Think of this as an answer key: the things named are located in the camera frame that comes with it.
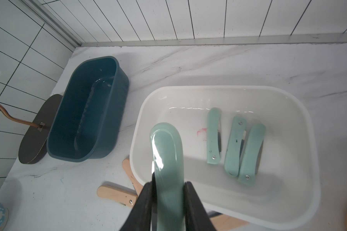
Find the white storage box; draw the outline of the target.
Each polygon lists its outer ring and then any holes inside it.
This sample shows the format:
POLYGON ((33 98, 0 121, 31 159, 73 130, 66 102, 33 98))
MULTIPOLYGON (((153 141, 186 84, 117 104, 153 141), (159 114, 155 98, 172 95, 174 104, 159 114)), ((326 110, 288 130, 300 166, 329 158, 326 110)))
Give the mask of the white storage box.
POLYGON ((271 229, 308 222, 321 199, 309 113, 293 95, 266 86, 163 87, 143 102, 130 151, 136 179, 163 166, 156 125, 181 138, 183 172, 209 209, 271 229))

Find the black oval rack base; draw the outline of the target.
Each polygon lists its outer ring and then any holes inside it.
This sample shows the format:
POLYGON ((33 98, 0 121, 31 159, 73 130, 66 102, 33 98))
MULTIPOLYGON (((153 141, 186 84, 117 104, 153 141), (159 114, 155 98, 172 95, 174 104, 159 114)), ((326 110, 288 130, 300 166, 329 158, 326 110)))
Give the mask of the black oval rack base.
POLYGON ((47 153, 47 138, 54 122, 57 110, 62 100, 62 95, 55 94, 45 101, 33 123, 42 125, 42 128, 29 127, 24 135, 18 159, 22 164, 38 163, 47 153))

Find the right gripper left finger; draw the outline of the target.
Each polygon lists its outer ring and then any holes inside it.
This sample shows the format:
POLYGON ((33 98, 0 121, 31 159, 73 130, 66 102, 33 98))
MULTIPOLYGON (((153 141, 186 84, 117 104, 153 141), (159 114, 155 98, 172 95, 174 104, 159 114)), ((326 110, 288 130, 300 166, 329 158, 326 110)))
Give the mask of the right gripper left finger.
POLYGON ((153 182, 146 183, 120 231, 150 231, 153 205, 153 182))

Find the dark teal storage box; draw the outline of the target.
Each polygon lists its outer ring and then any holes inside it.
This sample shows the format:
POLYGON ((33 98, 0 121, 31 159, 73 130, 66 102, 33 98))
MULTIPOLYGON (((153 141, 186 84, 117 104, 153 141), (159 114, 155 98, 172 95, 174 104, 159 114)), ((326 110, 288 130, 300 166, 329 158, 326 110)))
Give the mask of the dark teal storage box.
POLYGON ((115 57, 81 63, 50 129, 49 156, 69 162, 106 157, 117 143, 128 91, 129 79, 115 57))

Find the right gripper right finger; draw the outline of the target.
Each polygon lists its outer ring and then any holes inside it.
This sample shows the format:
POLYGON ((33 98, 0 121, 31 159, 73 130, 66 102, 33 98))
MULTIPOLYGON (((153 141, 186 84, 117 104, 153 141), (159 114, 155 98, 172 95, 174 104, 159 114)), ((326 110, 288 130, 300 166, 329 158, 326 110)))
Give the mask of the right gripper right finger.
POLYGON ((184 185, 186 231, 216 231, 191 182, 184 185))

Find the pink knife upper left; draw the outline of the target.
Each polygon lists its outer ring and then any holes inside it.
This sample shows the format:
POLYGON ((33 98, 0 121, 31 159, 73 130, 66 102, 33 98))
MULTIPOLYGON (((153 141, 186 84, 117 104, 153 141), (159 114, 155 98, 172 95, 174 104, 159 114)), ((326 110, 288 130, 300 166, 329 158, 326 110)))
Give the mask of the pink knife upper left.
POLYGON ((124 169, 125 173, 127 174, 128 178, 130 179, 131 183, 133 184, 133 187, 136 191, 136 194, 139 196, 142 189, 143 189, 143 185, 141 185, 137 181, 137 179, 135 178, 135 176, 131 170, 130 160, 128 158, 123 160, 122 168, 124 169))

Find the mint knife vertical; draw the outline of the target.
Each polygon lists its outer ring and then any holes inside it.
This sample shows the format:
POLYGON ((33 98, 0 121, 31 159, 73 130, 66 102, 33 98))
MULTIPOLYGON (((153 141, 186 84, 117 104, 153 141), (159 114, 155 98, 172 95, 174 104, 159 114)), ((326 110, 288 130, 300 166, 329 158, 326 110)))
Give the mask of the mint knife vertical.
POLYGON ((171 124, 156 124, 150 131, 157 192, 157 230, 183 231, 184 155, 178 130, 171 124))

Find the mint knife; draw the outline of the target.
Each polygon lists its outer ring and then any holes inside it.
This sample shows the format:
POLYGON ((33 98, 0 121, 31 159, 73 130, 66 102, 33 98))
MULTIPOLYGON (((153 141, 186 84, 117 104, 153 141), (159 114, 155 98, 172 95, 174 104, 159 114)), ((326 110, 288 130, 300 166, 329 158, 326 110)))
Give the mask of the mint knife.
POLYGON ((240 158, 246 137, 247 120, 240 115, 236 115, 232 121, 232 127, 227 144, 227 151, 224 162, 225 172, 237 177, 240 169, 240 158))
POLYGON ((221 132, 220 132, 221 109, 214 107, 207 114, 207 163, 216 165, 220 162, 221 132))
POLYGON ((266 127, 263 124, 254 124, 246 137, 244 152, 239 169, 238 182, 253 185, 257 160, 264 141, 266 127))

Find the pink knife lower left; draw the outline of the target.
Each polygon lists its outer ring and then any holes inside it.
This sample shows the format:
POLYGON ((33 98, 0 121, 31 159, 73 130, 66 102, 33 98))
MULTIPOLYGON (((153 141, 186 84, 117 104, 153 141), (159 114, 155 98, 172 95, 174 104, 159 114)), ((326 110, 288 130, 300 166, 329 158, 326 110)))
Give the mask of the pink knife lower left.
POLYGON ((96 194, 100 198, 110 199, 130 208, 135 205, 138 199, 138 195, 135 193, 106 185, 99 186, 96 194))

